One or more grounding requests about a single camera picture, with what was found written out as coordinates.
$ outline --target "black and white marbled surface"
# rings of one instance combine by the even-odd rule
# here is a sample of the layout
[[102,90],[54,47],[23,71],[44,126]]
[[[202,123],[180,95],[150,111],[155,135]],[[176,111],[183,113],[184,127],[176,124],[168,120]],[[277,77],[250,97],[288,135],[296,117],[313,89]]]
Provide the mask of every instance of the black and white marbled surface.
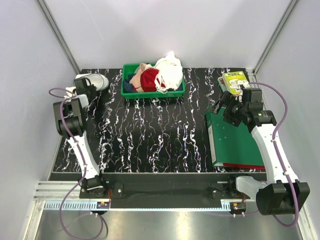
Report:
[[[221,93],[218,77],[242,68],[188,68],[179,98],[125,100],[121,69],[84,69],[110,81],[87,108],[87,137],[94,159],[107,172],[242,172],[212,167],[206,110]],[[63,139],[53,172],[80,172],[74,152]]]

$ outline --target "pink cloth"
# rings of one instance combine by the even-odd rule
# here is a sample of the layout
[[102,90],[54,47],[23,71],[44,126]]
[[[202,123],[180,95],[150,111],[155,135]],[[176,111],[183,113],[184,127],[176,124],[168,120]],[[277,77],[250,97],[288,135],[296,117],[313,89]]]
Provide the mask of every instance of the pink cloth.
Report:
[[142,89],[141,87],[141,81],[140,81],[140,77],[141,74],[145,71],[145,67],[147,64],[145,63],[140,63],[139,68],[137,69],[136,74],[132,77],[132,79],[129,81],[130,84],[132,84],[135,88],[135,90],[138,93],[144,93],[145,91]]

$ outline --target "gray wall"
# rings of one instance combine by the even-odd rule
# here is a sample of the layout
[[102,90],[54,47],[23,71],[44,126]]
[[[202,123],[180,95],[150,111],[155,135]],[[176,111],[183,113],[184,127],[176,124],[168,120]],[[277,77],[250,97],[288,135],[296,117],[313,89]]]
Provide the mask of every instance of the gray wall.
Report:
[[75,76],[35,0],[0,7],[0,239],[20,239],[59,135],[48,89]]
[[[307,206],[320,237],[319,9],[319,0],[300,1],[258,73],[258,80],[273,85],[287,99],[289,112],[279,134],[294,171],[311,188]],[[279,121],[283,114],[281,100],[263,90],[268,108]]]
[[290,0],[45,0],[80,68],[253,68]]

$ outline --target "green basket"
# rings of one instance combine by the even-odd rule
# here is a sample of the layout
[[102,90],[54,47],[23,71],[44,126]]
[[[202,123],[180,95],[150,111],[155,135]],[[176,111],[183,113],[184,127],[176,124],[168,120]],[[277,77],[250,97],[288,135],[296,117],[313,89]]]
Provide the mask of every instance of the green basket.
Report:
[[121,82],[121,95],[125,99],[153,99],[153,98],[177,98],[182,97],[186,91],[185,79],[182,79],[182,90],[181,91],[168,91],[167,93],[161,93],[158,91],[152,92],[134,92],[127,93],[124,91],[123,82],[128,78],[129,74],[134,74],[136,69],[140,66],[140,64],[125,64],[123,66],[122,71],[122,82]]

